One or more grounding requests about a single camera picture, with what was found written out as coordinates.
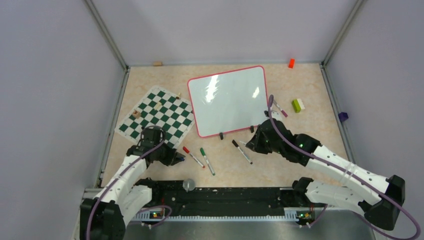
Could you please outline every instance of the green block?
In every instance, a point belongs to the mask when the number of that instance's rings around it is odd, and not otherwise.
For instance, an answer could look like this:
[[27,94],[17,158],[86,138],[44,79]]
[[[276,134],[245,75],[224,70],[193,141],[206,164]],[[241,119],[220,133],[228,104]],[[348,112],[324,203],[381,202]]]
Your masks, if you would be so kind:
[[292,102],[291,102],[291,105],[293,105],[293,108],[294,108],[294,112],[296,112],[296,113],[300,113],[301,112],[301,105],[299,104],[299,102],[298,102],[298,100],[297,99],[295,99],[295,100],[293,100]]

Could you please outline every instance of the table surface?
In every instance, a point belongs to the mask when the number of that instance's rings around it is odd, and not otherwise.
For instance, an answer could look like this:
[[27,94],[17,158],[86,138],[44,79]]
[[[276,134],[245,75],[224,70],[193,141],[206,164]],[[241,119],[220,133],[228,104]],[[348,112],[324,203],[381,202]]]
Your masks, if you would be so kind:
[[[189,100],[187,81],[191,78],[254,66],[243,65],[182,65],[131,67],[126,85],[118,122],[131,111],[133,106],[154,85],[159,85]],[[346,158],[345,148],[337,127],[329,95],[317,63],[296,64],[293,69],[286,64],[262,64],[265,69],[268,94],[273,94],[277,103],[288,114],[283,122],[293,134],[308,134],[318,139],[330,150]],[[295,113],[293,99],[302,99],[305,110]],[[237,148],[233,139],[247,142],[254,134],[249,130],[231,132],[220,140],[218,136],[200,138],[194,126],[187,134],[178,152],[187,155],[187,147],[198,159],[204,162],[199,151],[206,152],[216,175],[209,169],[201,168],[190,156],[174,166],[154,162],[139,177],[153,180],[193,179],[197,187],[287,187],[294,180],[309,177],[328,184],[337,182],[323,173],[306,169],[300,164],[291,163],[279,154],[259,154],[245,148],[253,164],[249,164]],[[102,185],[106,185],[119,169],[127,149],[132,143],[115,133],[113,135]]]

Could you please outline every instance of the small wooden piece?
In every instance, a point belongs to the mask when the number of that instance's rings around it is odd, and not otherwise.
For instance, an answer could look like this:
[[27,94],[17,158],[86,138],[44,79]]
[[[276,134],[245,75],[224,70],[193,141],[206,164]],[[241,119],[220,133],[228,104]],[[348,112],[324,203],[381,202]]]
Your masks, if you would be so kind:
[[154,61],[153,62],[153,67],[161,67],[161,66],[163,66],[161,61]]
[[295,59],[292,58],[292,59],[290,59],[290,63],[288,64],[288,68],[292,69],[294,66],[295,66]]
[[162,106],[162,103],[161,102],[158,102],[158,103],[156,103],[156,105],[154,106],[153,109],[159,110],[161,108],[161,106]]
[[142,114],[141,114],[139,111],[137,111],[137,110],[134,110],[134,111],[132,112],[132,116],[133,116],[134,118],[136,118],[136,119],[138,119],[141,115],[142,115]]

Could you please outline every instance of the red marker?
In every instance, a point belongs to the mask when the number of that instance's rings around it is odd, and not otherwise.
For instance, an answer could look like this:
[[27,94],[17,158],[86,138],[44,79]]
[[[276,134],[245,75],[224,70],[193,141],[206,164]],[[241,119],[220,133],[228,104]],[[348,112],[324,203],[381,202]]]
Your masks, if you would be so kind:
[[200,162],[188,149],[187,147],[183,146],[182,150],[184,150],[184,152],[188,153],[188,155],[190,155],[202,168],[205,168],[205,165],[202,164],[202,162]]

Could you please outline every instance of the green and white chessboard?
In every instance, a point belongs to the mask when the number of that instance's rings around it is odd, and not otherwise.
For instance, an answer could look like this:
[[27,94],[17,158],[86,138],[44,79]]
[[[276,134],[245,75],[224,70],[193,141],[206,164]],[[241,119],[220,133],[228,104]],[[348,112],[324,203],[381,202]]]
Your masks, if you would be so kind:
[[[162,105],[155,110],[158,102]],[[141,113],[139,118],[132,115],[134,110]],[[165,143],[176,149],[193,127],[195,118],[192,110],[188,100],[177,99],[176,94],[153,86],[117,125],[115,132],[137,144],[142,127],[156,125],[166,131]]]

